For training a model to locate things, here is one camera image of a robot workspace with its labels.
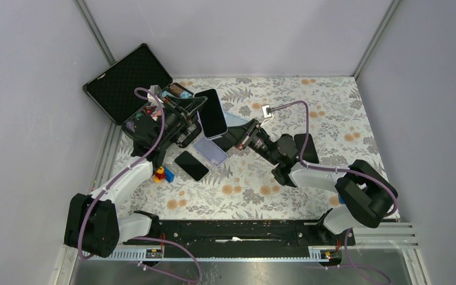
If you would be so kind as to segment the light blue phone case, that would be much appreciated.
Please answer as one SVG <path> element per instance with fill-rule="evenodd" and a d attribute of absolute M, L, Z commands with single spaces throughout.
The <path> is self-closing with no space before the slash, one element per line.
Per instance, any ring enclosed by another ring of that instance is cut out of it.
<path fill-rule="evenodd" d="M 224 112 L 223 115 L 228 127 L 240 126 L 248 123 L 246 119 L 233 115 L 229 112 Z"/>

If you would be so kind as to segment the lilac phone case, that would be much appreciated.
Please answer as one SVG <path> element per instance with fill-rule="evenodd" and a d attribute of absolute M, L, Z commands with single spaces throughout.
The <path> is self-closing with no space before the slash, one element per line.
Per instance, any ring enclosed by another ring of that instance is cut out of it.
<path fill-rule="evenodd" d="M 201 137 L 194 143 L 194 149 L 206 159 L 213 167 L 219 167 L 228 158 L 228 155 L 212 140 Z"/>

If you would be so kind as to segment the black phone without case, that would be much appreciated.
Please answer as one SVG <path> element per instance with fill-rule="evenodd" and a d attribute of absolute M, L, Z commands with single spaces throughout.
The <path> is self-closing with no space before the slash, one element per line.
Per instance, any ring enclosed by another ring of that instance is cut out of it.
<path fill-rule="evenodd" d="M 305 134 L 296 134 L 293 137 L 296 148 L 297 148 L 297 157 L 299 156 L 303 145 L 305 145 L 305 150 L 303 152 L 303 159 L 308 163 L 319 164 L 318 154 L 315 148 L 314 141 L 310 134 L 308 134 L 307 142 L 305 143 L 306 136 Z"/>

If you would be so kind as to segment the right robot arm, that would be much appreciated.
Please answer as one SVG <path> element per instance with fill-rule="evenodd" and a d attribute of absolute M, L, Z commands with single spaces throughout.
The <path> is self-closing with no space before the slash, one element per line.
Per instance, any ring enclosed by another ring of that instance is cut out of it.
<path fill-rule="evenodd" d="M 283 186 L 313 187 L 337 193 L 343 205 L 332 208 L 319 220 L 317 237 L 330 245 L 347 229 L 377 228 L 385 216 L 396 208 L 397 191 L 369 163 L 355 160 L 349 166 L 333 167 L 303 161 L 302 151 L 309 144 L 310 135 L 303 141 L 283 134 L 273 141 L 261 124 L 253 119 L 243 125 L 231 126 L 215 142 L 222 149 L 251 149 L 274 168 L 275 180 Z"/>

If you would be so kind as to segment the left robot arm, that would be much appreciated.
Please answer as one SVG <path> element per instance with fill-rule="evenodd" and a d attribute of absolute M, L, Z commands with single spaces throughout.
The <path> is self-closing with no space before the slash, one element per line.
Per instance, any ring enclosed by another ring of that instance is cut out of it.
<path fill-rule="evenodd" d="M 135 211 L 118 217 L 117 210 L 162 166 L 166 150 L 197 121 L 203 98 L 166 96 L 156 103 L 156 118 L 144 110 L 128 119 L 123 130 L 134 142 L 126 166 L 89 194 L 70 201 L 64 244 L 78 250 L 81 259 L 108 257 L 120 243 L 139 237 L 152 244 L 160 238 L 158 217 Z"/>

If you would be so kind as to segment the black poker chip case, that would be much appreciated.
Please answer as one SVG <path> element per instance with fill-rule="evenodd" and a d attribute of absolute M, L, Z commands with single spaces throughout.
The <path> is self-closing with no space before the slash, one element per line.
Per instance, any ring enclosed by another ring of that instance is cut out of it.
<path fill-rule="evenodd" d="M 168 104 L 167 96 L 193 97 L 191 91 L 173 82 L 171 75 L 145 43 L 86 83 L 83 91 L 138 146 L 150 148 L 158 140 L 158 135 L 162 135 L 157 130 L 157 107 L 162 108 L 162 105 L 155 106 L 147 98 L 152 85 L 162 89 L 163 104 Z M 197 115 L 197 136 L 200 133 Z M 159 141 L 157 150 L 168 148 L 173 143 L 184 148 L 193 140 Z"/>

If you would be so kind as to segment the red toy brick car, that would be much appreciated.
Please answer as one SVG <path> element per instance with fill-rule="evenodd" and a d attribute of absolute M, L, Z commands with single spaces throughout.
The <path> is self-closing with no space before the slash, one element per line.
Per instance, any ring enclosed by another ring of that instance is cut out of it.
<path fill-rule="evenodd" d="M 153 174 L 153 181 L 155 181 L 155 183 L 160 183 L 163 181 L 172 183 L 174 181 L 174 179 L 175 179 L 175 175 L 164 166 L 159 167 Z"/>

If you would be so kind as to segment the floral table mat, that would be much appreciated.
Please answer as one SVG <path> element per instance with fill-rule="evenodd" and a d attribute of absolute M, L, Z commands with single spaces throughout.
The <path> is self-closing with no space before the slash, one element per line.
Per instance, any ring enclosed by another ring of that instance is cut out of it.
<path fill-rule="evenodd" d="M 245 120 L 261 119 L 263 105 L 288 104 L 264 126 L 272 140 L 308 131 L 321 164 L 344 166 L 362 159 L 385 174 L 352 77 L 181 78 L 178 82 L 193 92 L 215 89 L 223 109 Z M 145 181 L 118 209 L 119 217 L 141 210 L 163 220 L 317 219 L 339 205 L 330 191 L 281 186 L 271 173 L 273 166 L 250 149 L 229 150 L 227 160 L 210 166 L 200 181 L 175 163 L 181 152 L 170 146 L 164 161 L 174 181 Z"/>

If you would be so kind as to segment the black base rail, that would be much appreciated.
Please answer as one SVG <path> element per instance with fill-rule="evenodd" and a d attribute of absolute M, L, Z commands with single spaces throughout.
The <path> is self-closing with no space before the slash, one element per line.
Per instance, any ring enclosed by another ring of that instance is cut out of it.
<path fill-rule="evenodd" d="M 353 232 L 335 235 L 318 220 L 161 220 L 149 236 L 126 245 L 156 245 L 166 258 L 185 258 L 180 244 L 198 259 L 310 259 L 312 249 L 355 244 Z"/>

